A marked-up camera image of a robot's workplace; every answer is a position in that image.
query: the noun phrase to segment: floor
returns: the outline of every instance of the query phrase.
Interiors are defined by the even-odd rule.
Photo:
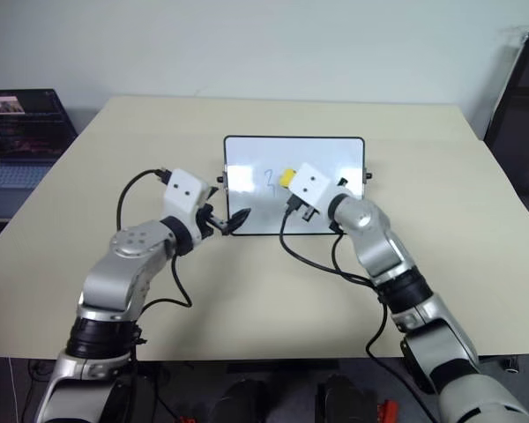
[[[400,368],[400,361],[397,359],[388,359],[386,362]],[[385,399],[398,401],[399,421],[427,421],[409,393],[371,360],[316,360],[311,364],[306,361],[290,361],[281,364],[283,367],[271,369],[268,368],[271,363],[165,362],[161,364],[160,393],[177,413],[194,417],[197,423],[203,423],[207,421],[213,404],[230,384],[243,378],[252,378],[267,384],[272,403],[267,422],[313,422],[317,384],[324,382],[331,374],[340,373],[347,375],[356,386],[374,390],[379,402]],[[27,360],[0,358],[0,423],[32,421],[45,383],[34,384],[25,419],[22,421],[26,395],[30,388],[26,365]],[[51,368],[52,365],[52,362],[46,362],[43,366]],[[529,355],[520,356],[519,365],[518,375],[504,372],[496,362],[483,364],[482,371],[503,383],[529,410]],[[15,386],[15,397],[12,384]],[[433,413],[438,415],[436,398],[425,395],[423,398]],[[149,421],[153,391],[151,384],[143,378],[140,378],[138,384],[137,404],[133,421]],[[159,406],[155,421],[163,423],[173,420]]]

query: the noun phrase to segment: laptop keyboard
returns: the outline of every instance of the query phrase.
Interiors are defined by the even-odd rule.
[[[33,189],[50,167],[0,165],[0,188]]]

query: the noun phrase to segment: beige tabletop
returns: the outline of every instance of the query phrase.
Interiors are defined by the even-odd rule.
[[[0,236],[0,356],[54,358],[125,183],[161,166],[214,182],[230,134],[364,137],[367,196],[479,353],[529,353],[529,215],[458,108],[119,97]],[[164,188],[154,177],[134,186],[123,224],[157,219]],[[212,203],[225,215],[223,192]],[[328,263],[332,237],[288,241]],[[362,273],[349,240],[340,261]],[[194,307],[161,304],[141,318],[142,360],[359,357],[381,317],[373,293],[295,261],[276,237],[216,235],[178,268]],[[163,271],[148,299],[179,295]],[[400,338],[389,326],[375,352],[399,355]]]

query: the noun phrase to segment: white wall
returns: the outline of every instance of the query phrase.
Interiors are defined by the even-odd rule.
[[[0,88],[459,104],[479,136],[529,0],[0,0]]]

